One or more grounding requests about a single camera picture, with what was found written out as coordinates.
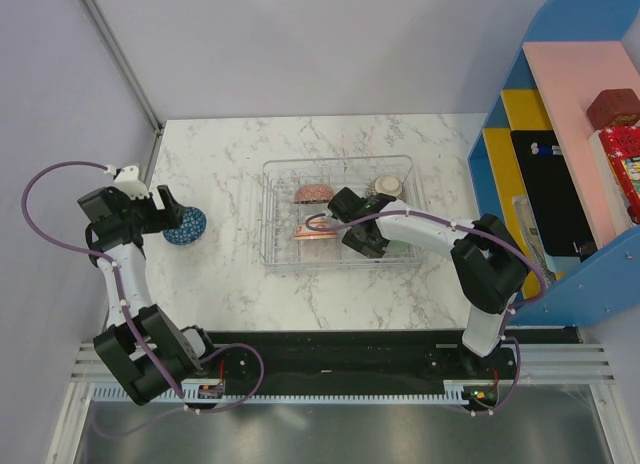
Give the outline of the blue triangle pattern bowl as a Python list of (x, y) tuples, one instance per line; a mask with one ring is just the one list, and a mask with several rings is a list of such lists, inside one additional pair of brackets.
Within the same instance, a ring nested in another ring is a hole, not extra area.
[(190, 245), (202, 237), (206, 226), (207, 218), (204, 212), (196, 207), (188, 207), (183, 216), (182, 224), (175, 229), (165, 230), (163, 237), (172, 245)]

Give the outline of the brown lattice pattern bowl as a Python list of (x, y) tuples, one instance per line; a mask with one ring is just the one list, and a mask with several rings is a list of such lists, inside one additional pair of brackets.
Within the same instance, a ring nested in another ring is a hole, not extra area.
[(405, 197), (405, 189), (402, 181), (394, 175), (381, 175), (377, 177), (370, 185), (370, 193), (385, 194), (403, 199)]

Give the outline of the orange white floral bowl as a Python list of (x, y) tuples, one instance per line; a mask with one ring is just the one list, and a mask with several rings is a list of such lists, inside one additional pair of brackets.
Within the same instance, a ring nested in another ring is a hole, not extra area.
[(304, 220), (302, 220), (296, 227), (293, 239), (296, 241), (317, 241), (335, 239), (337, 237), (336, 231), (329, 231), (330, 219), (326, 216), (315, 217), (310, 221), (310, 225), (314, 229), (310, 229)]

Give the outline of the red floral pattern bowl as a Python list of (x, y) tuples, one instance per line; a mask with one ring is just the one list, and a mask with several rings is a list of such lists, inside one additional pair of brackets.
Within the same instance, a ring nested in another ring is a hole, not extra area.
[(293, 202), (298, 205), (328, 203), (335, 193), (327, 184), (306, 184), (296, 190)]

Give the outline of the pale green glazed bowl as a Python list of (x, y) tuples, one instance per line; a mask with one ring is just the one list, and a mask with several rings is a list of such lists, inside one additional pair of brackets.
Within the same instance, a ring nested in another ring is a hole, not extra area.
[(411, 245), (409, 243), (391, 240), (386, 247), (386, 253), (392, 257), (401, 257), (411, 254)]

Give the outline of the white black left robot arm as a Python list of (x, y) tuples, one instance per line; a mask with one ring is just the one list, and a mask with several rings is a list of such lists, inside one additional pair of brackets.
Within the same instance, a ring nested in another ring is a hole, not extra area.
[(93, 338), (96, 353), (137, 405), (145, 405), (194, 375), (208, 377), (219, 353), (205, 331), (180, 329), (151, 298), (146, 280), (145, 234), (182, 225), (187, 208), (169, 187), (133, 198), (114, 187), (78, 200), (89, 224), (85, 240), (90, 260), (105, 279), (109, 299), (106, 329)]

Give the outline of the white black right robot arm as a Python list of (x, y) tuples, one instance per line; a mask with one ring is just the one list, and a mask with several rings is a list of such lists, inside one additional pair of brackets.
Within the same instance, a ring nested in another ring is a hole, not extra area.
[(346, 233), (342, 243), (369, 258), (382, 258), (393, 242), (436, 253), (453, 262), (471, 308), (462, 335), (458, 365), (467, 376), (483, 376), (494, 365), (493, 350), (504, 334), (509, 305), (531, 272), (505, 224), (485, 214), (455, 223), (386, 194), (367, 198), (341, 189), (328, 203), (331, 217)]

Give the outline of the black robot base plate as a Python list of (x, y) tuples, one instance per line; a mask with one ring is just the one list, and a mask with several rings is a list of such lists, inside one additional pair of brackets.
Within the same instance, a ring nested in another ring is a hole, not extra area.
[(195, 377), (222, 377), (245, 393), (262, 384), (432, 390), (446, 380), (507, 382), (516, 369), (508, 345), (479, 358), (462, 345), (459, 330), (211, 331), (208, 338), (231, 348)]

